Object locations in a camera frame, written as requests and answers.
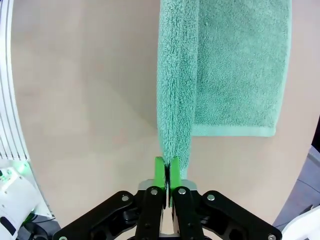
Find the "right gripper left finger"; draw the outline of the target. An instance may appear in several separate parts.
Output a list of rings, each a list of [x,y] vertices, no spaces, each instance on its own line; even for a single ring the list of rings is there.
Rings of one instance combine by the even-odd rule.
[[[160,237],[166,199],[165,164],[155,158],[154,178],[142,182],[136,194],[119,191],[53,235],[54,240],[115,240],[136,229],[135,240]]]

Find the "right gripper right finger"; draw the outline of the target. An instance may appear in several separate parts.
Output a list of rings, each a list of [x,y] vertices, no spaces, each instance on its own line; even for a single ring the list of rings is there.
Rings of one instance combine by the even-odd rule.
[[[182,240],[206,240],[204,230],[221,240],[280,240],[282,233],[216,190],[200,194],[180,176],[174,157],[168,179],[173,221]]]

